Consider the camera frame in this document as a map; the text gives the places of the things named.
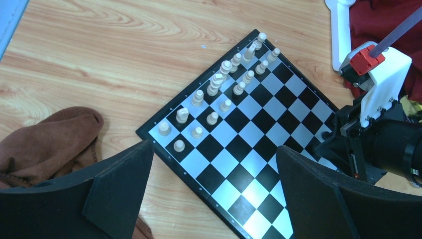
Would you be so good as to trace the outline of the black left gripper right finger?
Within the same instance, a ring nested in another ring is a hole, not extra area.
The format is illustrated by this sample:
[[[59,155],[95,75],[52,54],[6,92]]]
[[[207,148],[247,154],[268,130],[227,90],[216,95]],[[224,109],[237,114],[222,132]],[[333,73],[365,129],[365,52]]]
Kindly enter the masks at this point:
[[[356,180],[285,145],[276,162],[295,238],[421,238],[420,196]]]

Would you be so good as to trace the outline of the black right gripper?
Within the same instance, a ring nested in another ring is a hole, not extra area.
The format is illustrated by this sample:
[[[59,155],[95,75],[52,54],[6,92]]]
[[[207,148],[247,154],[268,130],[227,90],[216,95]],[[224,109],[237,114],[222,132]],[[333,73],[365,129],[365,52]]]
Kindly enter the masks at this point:
[[[376,173],[390,172],[412,185],[422,183],[422,125],[408,120],[396,100],[382,108],[375,119],[366,117],[361,126],[361,99],[338,110],[331,119],[331,132],[323,132],[316,155],[329,160],[338,170],[360,181],[375,184]]]

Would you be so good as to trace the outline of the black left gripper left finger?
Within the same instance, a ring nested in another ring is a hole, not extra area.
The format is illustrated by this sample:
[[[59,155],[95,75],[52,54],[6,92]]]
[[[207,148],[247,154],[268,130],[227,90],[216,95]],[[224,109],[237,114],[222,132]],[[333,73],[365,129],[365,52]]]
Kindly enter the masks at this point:
[[[154,149],[145,140],[91,166],[0,192],[3,239],[129,239]]]

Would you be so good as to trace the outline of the yellow metal tin tray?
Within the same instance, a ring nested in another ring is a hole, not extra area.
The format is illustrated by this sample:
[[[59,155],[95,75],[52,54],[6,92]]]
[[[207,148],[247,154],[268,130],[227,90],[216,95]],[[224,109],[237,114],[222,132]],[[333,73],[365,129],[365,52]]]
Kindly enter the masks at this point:
[[[412,123],[422,123],[422,105],[418,102],[411,101],[407,96],[402,97],[400,103],[403,106],[403,110],[407,119]]]

